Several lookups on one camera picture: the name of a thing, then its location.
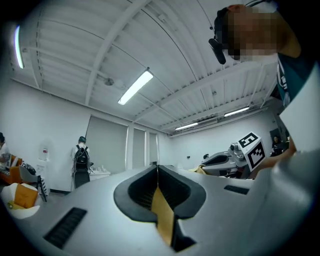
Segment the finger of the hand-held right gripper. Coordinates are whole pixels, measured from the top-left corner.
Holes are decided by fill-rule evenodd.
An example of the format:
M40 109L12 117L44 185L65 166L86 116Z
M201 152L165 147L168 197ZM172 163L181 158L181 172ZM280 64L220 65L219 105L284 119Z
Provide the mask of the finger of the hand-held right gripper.
M225 164L205 165L202 167L202 169L207 175L212 175L217 177L225 177L229 174L233 174L237 172L236 166L228 166Z
M231 154L228 151L222 151L207 157L201 162L201 164L202 165L220 165L220 164L227 163L230 157L231 157Z

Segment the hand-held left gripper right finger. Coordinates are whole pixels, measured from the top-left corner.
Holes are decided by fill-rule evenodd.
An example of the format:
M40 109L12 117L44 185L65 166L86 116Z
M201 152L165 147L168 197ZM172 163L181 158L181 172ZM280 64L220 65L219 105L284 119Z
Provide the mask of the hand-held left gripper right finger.
M171 246L161 256L260 256L255 180L158 166L158 185L173 211Z

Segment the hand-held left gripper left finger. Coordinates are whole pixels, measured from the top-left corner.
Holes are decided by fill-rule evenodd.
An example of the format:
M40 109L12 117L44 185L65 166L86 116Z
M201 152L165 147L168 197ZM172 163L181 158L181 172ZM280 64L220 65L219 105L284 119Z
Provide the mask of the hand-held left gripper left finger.
M16 223L44 256L173 256L157 216L136 203L156 187L155 166L125 171L88 182Z

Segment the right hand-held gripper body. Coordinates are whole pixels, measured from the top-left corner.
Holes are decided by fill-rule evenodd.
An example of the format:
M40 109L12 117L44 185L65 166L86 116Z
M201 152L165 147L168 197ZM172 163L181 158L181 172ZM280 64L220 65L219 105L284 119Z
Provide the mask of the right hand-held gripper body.
M242 170L241 178L248 178L266 158L262 138L253 131L231 143L228 152L237 168Z

